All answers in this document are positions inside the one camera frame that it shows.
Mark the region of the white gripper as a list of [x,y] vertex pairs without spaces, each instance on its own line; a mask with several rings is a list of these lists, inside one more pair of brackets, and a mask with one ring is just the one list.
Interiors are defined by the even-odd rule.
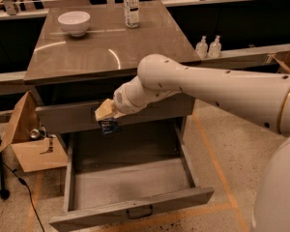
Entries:
[[102,121],[135,114],[146,108],[148,104],[162,101],[178,92],[178,87],[163,84],[161,80],[136,76],[114,92],[113,100],[106,99],[99,106],[95,111],[95,118],[97,121]]

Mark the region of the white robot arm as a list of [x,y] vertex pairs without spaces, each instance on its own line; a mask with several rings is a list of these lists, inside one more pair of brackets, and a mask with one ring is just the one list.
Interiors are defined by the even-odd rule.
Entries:
[[166,56],[144,57],[137,76],[95,111],[98,121],[135,114],[184,93],[287,137],[270,159],[254,204],[251,232],[290,232],[290,74],[184,66]]

